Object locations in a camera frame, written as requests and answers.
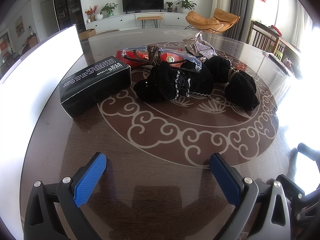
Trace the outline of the red snack packet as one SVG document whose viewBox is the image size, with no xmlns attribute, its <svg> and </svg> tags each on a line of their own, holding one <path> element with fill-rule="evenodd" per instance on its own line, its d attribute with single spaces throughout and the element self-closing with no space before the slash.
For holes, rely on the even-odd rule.
<svg viewBox="0 0 320 240">
<path fill-rule="evenodd" d="M 141 53 L 138 51 L 129 50 L 122 56 L 122 51 L 118 50 L 116 52 L 116 58 L 120 61 L 128 64 L 131 68 L 137 68 L 141 66 L 149 65 L 148 53 Z M 185 59 L 181 56 L 161 52 L 161 61 L 166 61 L 170 63 L 173 67 L 180 67 Z"/>
</svg>

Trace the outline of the rhinestone clear hair claw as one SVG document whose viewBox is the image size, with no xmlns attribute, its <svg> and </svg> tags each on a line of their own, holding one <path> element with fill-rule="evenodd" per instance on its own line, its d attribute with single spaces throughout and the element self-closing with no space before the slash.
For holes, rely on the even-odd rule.
<svg viewBox="0 0 320 240">
<path fill-rule="evenodd" d="M 193 38 L 183 39 L 183 42 L 187 52 L 195 57 L 210 59 L 213 56 L 217 56 L 214 47 L 203 39 L 202 31 L 196 33 Z"/>
</svg>

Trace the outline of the black cardboard box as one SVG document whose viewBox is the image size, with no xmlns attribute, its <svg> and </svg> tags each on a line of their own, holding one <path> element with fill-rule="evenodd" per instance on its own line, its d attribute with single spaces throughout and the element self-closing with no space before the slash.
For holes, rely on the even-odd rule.
<svg viewBox="0 0 320 240">
<path fill-rule="evenodd" d="M 60 103 L 74 118 L 129 86 L 131 67 L 109 56 L 62 80 L 59 84 Z"/>
</svg>

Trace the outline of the white storage box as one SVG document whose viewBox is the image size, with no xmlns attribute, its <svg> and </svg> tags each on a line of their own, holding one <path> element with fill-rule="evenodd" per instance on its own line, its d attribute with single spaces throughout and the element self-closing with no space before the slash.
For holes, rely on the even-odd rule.
<svg viewBox="0 0 320 240">
<path fill-rule="evenodd" d="M 25 53 L 1 79 L 1 219 L 23 238 L 20 183 L 35 125 L 57 85 L 83 50 L 75 25 Z"/>
</svg>

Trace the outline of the black knitted glove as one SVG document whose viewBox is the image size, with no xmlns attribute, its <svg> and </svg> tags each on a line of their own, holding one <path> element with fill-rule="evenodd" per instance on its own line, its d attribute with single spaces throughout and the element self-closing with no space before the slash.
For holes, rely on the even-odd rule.
<svg viewBox="0 0 320 240">
<path fill-rule="evenodd" d="M 196 64 L 185 61 L 180 67 L 168 62 L 153 66 L 145 80 L 138 81 L 133 90 L 138 98 L 147 103 L 175 100 L 190 94 L 209 96 L 214 89 L 213 76 L 203 64 L 196 71 Z"/>
</svg>

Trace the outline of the wooden dining chair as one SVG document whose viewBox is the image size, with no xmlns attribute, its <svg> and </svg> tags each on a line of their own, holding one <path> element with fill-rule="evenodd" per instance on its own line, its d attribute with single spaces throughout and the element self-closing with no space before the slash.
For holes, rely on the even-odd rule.
<svg viewBox="0 0 320 240">
<path fill-rule="evenodd" d="M 254 46 L 266 52 L 276 53 L 276 50 L 281 52 L 290 50 L 297 56 L 300 56 L 300 51 L 296 49 L 290 42 L 285 40 L 276 31 L 263 25 L 260 22 L 252 21 L 247 44 Z"/>
</svg>

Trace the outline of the cardboard box on floor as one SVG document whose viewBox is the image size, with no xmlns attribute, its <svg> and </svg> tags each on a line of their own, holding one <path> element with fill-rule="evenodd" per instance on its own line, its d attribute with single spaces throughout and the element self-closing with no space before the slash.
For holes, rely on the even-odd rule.
<svg viewBox="0 0 320 240">
<path fill-rule="evenodd" d="M 93 37 L 96 34 L 97 33 L 95 29 L 88 29 L 86 31 L 79 33 L 79 40 L 81 41 L 81 40 L 89 39 L 90 37 Z"/>
</svg>

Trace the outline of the white tv cabinet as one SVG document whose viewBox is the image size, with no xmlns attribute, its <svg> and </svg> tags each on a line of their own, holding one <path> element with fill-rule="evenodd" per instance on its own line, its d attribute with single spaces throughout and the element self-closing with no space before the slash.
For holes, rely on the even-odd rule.
<svg viewBox="0 0 320 240">
<path fill-rule="evenodd" d="M 186 14 L 179 12 L 146 12 L 116 15 L 86 23 L 86 30 L 95 29 L 96 33 L 103 33 L 109 30 L 132 30 L 142 29 L 138 17 L 162 16 L 158 28 L 186 28 L 189 23 L 185 20 Z M 155 28 L 152 21 L 147 21 L 145 28 Z"/>
</svg>

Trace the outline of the red flower vase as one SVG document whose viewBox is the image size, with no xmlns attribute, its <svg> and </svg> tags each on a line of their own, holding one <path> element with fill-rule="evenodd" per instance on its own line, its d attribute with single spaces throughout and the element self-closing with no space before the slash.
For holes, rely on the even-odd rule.
<svg viewBox="0 0 320 240">
<path fill-rule="evenodd" d="M 95 21 L 97 8 L 98 8 L 98 5 L 95 5 L 94 7 L 89 7 L 89 9 L 85 10 L 85 14 L 87 16 L 87 23 Z"/>
</svg>

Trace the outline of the green potted plant right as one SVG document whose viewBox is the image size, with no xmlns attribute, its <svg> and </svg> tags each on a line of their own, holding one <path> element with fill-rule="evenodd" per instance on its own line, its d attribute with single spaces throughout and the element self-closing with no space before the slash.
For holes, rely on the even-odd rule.
<svg viewBox="0 0 320 240">
<path fill-rule="evenodd" d="M 190 0 L 177 0 L 176 4 L 181 7 L 181 13 L 183 14 L 187 14 L 189 11 L 194 10 L 197 6 L 194 1 Z"/>
</svg>

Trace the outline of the small wooden bench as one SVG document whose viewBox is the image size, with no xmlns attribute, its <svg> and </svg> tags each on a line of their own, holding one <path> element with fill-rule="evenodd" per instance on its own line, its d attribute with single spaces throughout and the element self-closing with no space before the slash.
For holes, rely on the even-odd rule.
<svg viewBox="0 0 320 240">
<path fill-rule="evenodd" d="M 159 21 L 163 20 L 163 17 L 162 16 L 138 17 L 137 20 L 141 22 L 142 29 L 145 29 L 147 21 L 152 21 L 154 27 L 157 29 L 159 27 Z"/>
</svg>

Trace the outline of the small dark potted plant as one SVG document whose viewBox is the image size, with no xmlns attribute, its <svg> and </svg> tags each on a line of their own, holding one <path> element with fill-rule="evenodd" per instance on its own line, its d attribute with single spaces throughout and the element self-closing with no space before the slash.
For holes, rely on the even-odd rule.
<svg viewBox="0 0 320 240">
<path fill-rule="evenodd" d="M 171 1 L 166 1 L 166 5 L 167 5 L 167 12 L 172 12 L 172 7 L 173 7 L 173 2 Z"/>
</svg>

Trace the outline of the grey curtain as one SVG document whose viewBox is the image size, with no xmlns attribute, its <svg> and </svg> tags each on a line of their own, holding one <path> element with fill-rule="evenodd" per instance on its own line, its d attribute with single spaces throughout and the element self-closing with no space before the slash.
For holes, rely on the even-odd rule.
<svg viewBox="0 0 320 240">
<path fill-rule="evenodd" d="M 225 32 L 225 36 L 246 42 L 251 28 L 254 0 L 231 0 L 230 13 L 239 16 L 238 22 Z"/>
</svg>

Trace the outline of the dark display shelf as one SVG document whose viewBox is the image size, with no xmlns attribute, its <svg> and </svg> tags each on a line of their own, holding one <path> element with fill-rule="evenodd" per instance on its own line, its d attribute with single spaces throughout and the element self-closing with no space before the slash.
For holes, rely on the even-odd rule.
<svg viewBox="0 0 320 240">
<path fill-rule="evenodd" d="M 80 0 L 53 0 L 60 30 L 76 25 L 78 33 L 86 30 Z"/>
</svg>

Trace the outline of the black flat television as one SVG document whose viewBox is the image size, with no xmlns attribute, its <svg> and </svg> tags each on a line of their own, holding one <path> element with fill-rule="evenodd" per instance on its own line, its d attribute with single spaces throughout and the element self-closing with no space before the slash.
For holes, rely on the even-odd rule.
<svg viewBox="0 0 320 240">
<path fill-rule="evenodd" d="M 122 0 L 123 11 L 163 10 L 164 0 Z"/>
</svg>

